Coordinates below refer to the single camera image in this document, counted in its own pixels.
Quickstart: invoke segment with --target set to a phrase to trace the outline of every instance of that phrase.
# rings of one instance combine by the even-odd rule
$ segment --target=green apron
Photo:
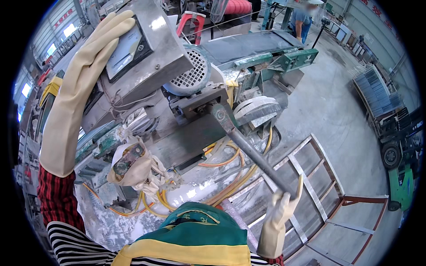
[[[111,265],[128,266],[134,257],[199,265],[250,265],[247,231],[226,212],[197,202],[182,204],[160,229],[124,246]]]

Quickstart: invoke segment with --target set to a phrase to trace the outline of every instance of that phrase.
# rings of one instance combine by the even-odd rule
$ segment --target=forklift wheel
[[[392,170],[398,167],[401,161],[401,149],[397,142],[391,141],[383,145],[381,154],[386,169]]]
[[[398,210],[399,208],[401,208],[401,204],[397,201],[391,201],[388,204],[388,210],[391,212],[394,212],[396,210]]]

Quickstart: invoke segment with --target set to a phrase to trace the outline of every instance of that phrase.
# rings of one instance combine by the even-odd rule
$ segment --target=metal handle
[[[265,158],[245,139],[244,135],[234,126],[228,112],[221,104],[207,106],[207,111],[212,114],[226,131],[226,135],[279,187],[282,192],[289,192],[290,199],[295,199],[295,193],[285,184],[284,180],[265,160]]]

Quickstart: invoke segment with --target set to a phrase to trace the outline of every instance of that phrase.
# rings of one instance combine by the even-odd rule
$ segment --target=bolt
[[[218,120],[223,120],[225,118],[225,113],[223,112],[223,110],[220,110],[216,113],[216,117]]]

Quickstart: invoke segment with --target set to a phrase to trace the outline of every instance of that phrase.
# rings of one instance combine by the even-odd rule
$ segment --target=metal control box
[[[132,10],[137,22],[129,33],[120,37],[114,51],[116,57],[110,59],[97,81],[103,94],[85,111],[81,126],[86,133],[116,119],[139,99],[193,68],[175,25],[170,24],[154,0],[132,0],[118,14],[125,10]],[[133,48],[130,42],[139,44],[135,51],[130,49]],[[138,59],[140,62],[126,62]]]

